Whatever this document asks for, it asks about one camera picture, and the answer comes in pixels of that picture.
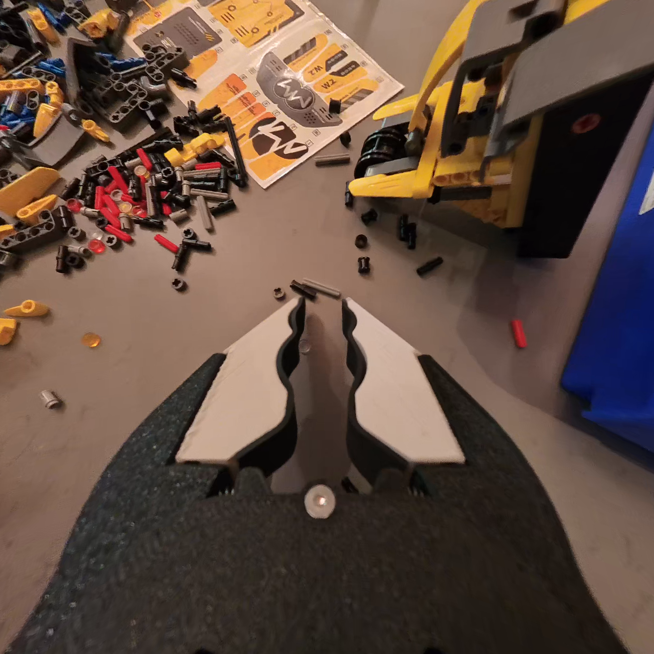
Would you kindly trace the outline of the yellow grey toy brick model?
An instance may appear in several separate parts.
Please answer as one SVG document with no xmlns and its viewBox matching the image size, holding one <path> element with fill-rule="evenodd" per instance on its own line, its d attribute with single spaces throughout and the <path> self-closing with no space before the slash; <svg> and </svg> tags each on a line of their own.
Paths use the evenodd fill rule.
<svg viewBox="0 0 654 654">
<path fill-rule="evenodd" d="M 543 202 L 593 200 L 652 79 L 652 1 L 467 1 L 419 92 L 377 109 L 349 191 L 441 199 L 527 226 Z"/>
</svg>

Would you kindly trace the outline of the blue plastic bin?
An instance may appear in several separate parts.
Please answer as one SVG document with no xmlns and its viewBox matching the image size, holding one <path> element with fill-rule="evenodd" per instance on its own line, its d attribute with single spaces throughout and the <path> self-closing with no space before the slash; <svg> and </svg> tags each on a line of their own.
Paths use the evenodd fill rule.
<svg viewBox="0 0 654 654">
<path fill-rule="evenodd" d="M 652 92 L 593 202 L 594 223 L 599 253 L 559 376 L 559 419 L 652 459 Z"/>
</svg>

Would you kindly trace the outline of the yellow and grey sticker sheet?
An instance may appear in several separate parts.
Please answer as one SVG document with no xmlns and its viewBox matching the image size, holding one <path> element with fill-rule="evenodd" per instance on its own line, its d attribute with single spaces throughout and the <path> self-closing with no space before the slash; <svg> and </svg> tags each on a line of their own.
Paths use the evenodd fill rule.
<svg viewBox="0 0 654 654">
<path fill-rule="evenodd" d="M 309 1 L 138 1 L 125 42 L 181 47 L 196 109 L 229 116 L 247 173 L 267 188 L 403 90 Z M 330 98 L 341 100 L 337 116 Z"/>
</svg>

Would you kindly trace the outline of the heap of red black pegs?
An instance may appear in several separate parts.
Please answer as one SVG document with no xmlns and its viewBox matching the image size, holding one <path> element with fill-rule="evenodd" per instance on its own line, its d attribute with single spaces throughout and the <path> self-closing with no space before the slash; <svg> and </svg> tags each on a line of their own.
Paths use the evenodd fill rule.
<svg viewBox="0 0 654 654">
<path fill-rule="evenodd" d="M 143 229 L 175 253 L 192 218 L 213 232 L 215 218 L 235 208 L 232 189 L 247 188 L 248 178 L 226 151 L 227 132 L 189 135 L 162 129 L 111 157 L 92 159 L 70 178 L 60 192 L 60 213 L 85 216 L 93 226 L 85 235 L 70 224 L 70 239 L 84 239 L 97 255 L 132 243 L 133 229 Z"/>
</svg>

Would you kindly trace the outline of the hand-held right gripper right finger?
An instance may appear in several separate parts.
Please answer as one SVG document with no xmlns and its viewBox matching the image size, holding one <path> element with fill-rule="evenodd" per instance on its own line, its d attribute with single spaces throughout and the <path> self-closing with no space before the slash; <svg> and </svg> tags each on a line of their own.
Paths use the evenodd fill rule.
<svg viewBox="0 0 654 654">
<path fill-rule="evenodd" d="M 384 470 L 409 480 L 420 465 L 464 465 L 462 446 L 428 381 L 430 361 L 352 298 L 341 299 L 345 338 L 345 449 L 373 486 Z"/>
</svg>

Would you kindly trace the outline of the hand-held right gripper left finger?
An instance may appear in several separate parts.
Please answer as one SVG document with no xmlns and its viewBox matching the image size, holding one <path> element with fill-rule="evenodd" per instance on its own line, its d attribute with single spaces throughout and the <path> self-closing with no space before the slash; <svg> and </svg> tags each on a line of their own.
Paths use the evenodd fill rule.
<svg viewBox="0 0 654 654">
<path fill-rule="evenodd" d="M 266 484 L 293 456 L 298 419 L 290 376 L 299 361 L 306 299 L 293 298 L 229 344 L 175 449 L 175 464 L 216 465 L 232 481 L 255 468 Z"/>
</svg>

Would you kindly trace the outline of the pile of assorted brick parts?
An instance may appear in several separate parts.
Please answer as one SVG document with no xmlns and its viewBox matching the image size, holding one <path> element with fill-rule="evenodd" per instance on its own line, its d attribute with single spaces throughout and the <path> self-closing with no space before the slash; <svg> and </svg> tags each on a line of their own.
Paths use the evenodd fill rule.
<svg viewBox="0 0 654 654">
<path fill-rule="evenodd" d="M 127 12 L 111 6 L 90 14 L 82 1 L 49 4 L 1 4 L 1 66 L 18 62 L 20 76 L 1 73 L 1 164 L 15 159 L 23 175 L 9 180 L 1 168 L 1 215 L 15 216 L 22 229 L 1 235 L 1 251 L 15 255 L 50 242 L 63 232 L 60 223 L 44 224 L 41 212 L 58 196 L 46 191 L 60 178 L 58 164 L 87 133 L 127 130 L 146 119 L 162 130 L 167 81 L 191 81 L 181 47 L 152 46 L 144 54 L 117 57 Z"/>
</svg>

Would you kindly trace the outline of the black cross-shaped pin assembly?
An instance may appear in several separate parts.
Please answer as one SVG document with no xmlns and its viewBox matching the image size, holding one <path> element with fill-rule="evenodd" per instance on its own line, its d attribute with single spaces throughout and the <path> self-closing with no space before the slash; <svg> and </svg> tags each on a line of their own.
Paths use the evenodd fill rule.
<svg viewBox="0 0 654 654">
<path fill-rule="evenodd" d="M 191 250 L 211 251 L 213 248 L 208 240 L 200 240 L 192 227 L 184 227 L 170 266 L 175 272 L 183 271 Z"/>
</svg>

